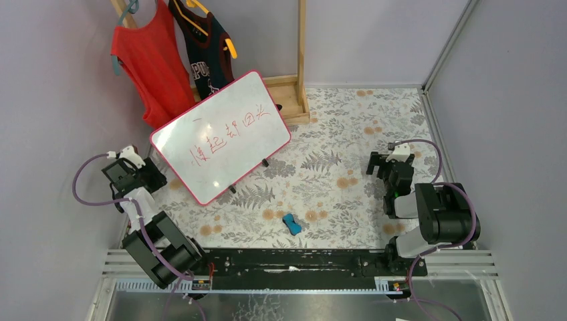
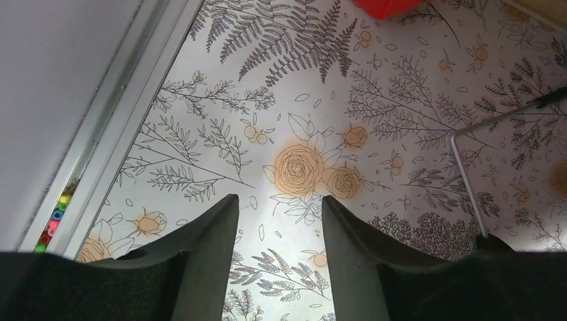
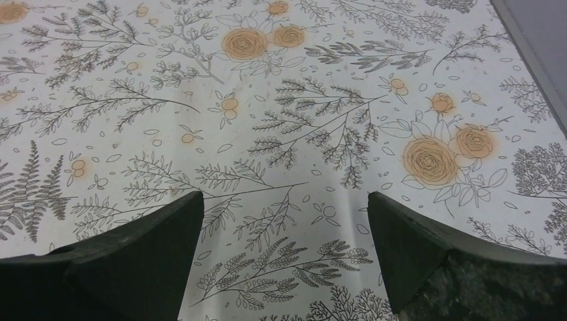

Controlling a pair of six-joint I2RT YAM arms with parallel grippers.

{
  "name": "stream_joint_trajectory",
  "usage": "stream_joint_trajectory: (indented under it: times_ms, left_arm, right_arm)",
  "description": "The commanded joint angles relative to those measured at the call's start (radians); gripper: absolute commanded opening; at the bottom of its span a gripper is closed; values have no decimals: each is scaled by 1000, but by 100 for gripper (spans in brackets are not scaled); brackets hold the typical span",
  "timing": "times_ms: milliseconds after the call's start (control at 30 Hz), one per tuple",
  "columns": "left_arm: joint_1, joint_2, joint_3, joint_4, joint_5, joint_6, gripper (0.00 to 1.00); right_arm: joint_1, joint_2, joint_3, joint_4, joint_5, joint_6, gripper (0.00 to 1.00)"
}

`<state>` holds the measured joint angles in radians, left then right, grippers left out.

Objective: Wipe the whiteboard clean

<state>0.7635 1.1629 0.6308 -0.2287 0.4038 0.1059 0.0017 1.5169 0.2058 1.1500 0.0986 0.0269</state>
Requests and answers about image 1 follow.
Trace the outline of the pink-framed whiteboard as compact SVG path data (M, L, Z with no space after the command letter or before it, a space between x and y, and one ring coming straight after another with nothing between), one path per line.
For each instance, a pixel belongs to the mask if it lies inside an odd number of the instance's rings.
M207 205L290 142L261 75L251 70L150 135L200 205Z

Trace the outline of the blue whiteboard eraser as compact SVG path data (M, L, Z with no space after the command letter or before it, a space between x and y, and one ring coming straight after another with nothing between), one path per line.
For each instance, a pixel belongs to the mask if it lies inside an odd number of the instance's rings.
M282 221L288 228L291 235L296 236L302 232L301 225L296 222L295 217L291 213L284 215L282 217Z

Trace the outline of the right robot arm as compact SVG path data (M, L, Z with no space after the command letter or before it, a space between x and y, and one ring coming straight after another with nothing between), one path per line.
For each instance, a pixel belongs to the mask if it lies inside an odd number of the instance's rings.
M416 219L418 225L394 236L375 263L385 275L416 270L421 254L467 245L481 233L479 218L460 183L413 184L413 154L370 154L367 174L383 182L384 213L390 219Z

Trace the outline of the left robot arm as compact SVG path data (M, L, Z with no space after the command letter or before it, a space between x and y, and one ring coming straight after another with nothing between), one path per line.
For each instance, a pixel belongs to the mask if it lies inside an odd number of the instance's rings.
M167 179L150 158L141 167L120 158L102 173L110 181L112 198L121 200L117 209L130 218L130 232L122 246L159 288L204 266L203 248L184 235L165 211L158 210L152 194L165 187Z

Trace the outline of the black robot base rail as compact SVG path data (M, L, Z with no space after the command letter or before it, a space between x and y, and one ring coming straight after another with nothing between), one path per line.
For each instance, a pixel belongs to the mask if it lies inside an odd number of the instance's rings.
M209 248L199 256L166 251L180 269L212 281L213 290L377 290L377 281L427 276L423 259L386 249Z

